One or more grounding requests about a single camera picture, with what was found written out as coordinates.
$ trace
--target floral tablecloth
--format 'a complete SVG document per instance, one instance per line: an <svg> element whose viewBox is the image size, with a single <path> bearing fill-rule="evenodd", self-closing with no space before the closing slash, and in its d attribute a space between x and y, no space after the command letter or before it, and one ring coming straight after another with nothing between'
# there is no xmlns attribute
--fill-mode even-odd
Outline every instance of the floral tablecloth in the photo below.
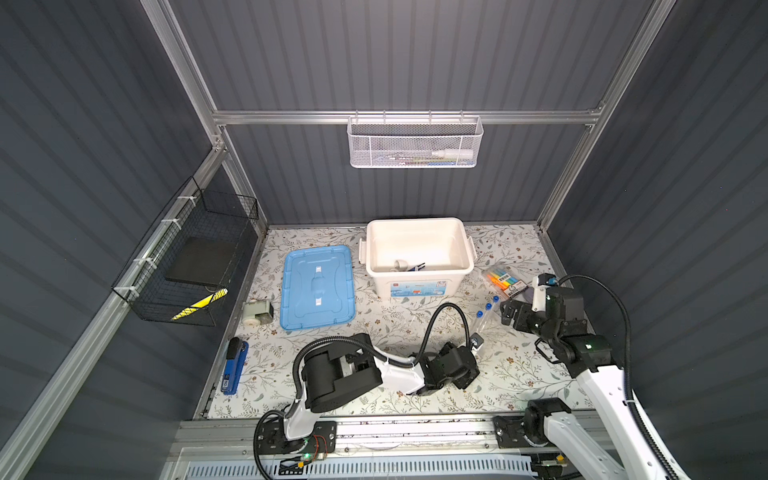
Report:
<svg viewBox="0 0 768 480"><path fill-rule="evenodd" d="M250 298L270 299L275 320L258 327L240 325L237 335L250 349L237 394L218 390L210 404L209 419L242 419L261 416L268 409L281 409L295 392L290 375L293 358L310 340L350 336L366 332L373 344L385 351L407 356L422 341L429 317L445 301L458 304L472 324L474 313L492 295L481 277L481 269L494 263L516 268L526 283L536 273L551 272L551 265L532 225L467 226L475 241L478 259L475 270L450 297L413 297L381 300L366 268L357 261L358 239L364 228L312 228L270 230ZM313 247L347 245L352 251L357 314L346 325L287 332L280 327L280 289L283 261L288 253ZM561 365L539 356L535 337L500 323L484 331L486 344L480 351L480 376L466 389L448 385L431 396L408 396L382 388L359 397L328 415L387 415L440 412L500 412L523 410L529 399L558 396L571 408L592 408L589 400ZM463 329L453 309L443 310L430 336L428 350L437 351L445 341L463 343Z"/></svg>

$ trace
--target wire mesh basket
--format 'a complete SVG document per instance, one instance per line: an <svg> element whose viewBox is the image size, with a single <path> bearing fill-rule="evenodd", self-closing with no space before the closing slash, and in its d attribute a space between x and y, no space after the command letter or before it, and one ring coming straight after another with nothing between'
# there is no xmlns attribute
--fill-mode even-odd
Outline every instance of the wire mesh basket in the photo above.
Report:
<svg viewBox="0 0 768 480"><path fill-rule="evenodd" d="M154 249L126 264L118 279L133 262L141 262L132 282L118 280L112 290L144 320L205 326L226 322L256 248L256 220L255 198L198 189L176 218L162 220L168 225ZM229 247L222 263L226 269L215 281L203 285L167 278L190 239Z"/></svg>
<svg viewBox="0 0 768 480"><path fill-rule="evenodd" d="M474 167L483 134L480 117L463 115L379 123L350 117L346 131L356 168Z"/></svg>

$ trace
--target gray corrugated wall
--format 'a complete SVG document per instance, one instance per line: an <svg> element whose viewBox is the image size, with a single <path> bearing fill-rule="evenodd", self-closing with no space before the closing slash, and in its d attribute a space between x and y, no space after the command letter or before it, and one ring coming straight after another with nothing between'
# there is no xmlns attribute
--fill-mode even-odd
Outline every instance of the gray corrugated wall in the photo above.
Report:
<svg viewBox="0 0 768 480"><path fill-rule="evenodd" d="M3 2L0 38L2 445L210 144L138 1ZM218 336L126 319L29 478L111 476L99 455L148 478Z"/></svg>
<svg viewBox="0 0 768 480"><path fill-rule="evenodd" d="M627 304L635 389L691 478L762 478L768 3L677 4L550 235ZM617 309L584 288L620 349Z"/></svg>
<svg viewBox="0 0 768 480"><path fill-rule="evenodd" d="M650 4L171 3L221 110L593 108Z"/></svg>
<svg viewBox="0 0 768 480"><path fill-rule="evenodd" d="M478 166L362 169L349 165L336 125L233 125L228 131L271 223L361 223L377 218L535 220L581 125L490 125Z"/></svg>
<svg viewBox="0 0 768 480"><path fill-rule="evenodd" d="M363 111L597 107L650 2L171 4L219 109ZM583 131L486 125L475 168L357 170L342 127L229 129L275 224L535 220Z"/></svg>

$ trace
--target blue stapler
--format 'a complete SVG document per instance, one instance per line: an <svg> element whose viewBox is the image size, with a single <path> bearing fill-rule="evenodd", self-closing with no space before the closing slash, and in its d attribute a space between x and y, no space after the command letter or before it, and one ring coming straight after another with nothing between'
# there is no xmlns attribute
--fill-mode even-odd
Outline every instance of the blue stapler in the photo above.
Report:
<svg viewBox="0 0 768 480"><path fill-rule="evenodd" d="M243 373L247 356L248 342L233 337L227 347L227 362L224 363L224 374L221 378L221 391L224 395L237 393L237 384L240 383L240 374Z"/></svg>

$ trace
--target blue plastic lid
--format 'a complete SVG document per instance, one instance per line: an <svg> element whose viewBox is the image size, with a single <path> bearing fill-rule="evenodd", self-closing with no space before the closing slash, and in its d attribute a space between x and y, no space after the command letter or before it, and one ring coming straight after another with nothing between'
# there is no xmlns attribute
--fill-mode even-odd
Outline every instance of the blue plastic lid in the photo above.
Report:
<svg viewBox="0 0 768 480"><path fill-rule="evenodd" d="M308 248L286 256L280 325L286 330L348 323L355 318L355 281L348 247Z"/></svg>

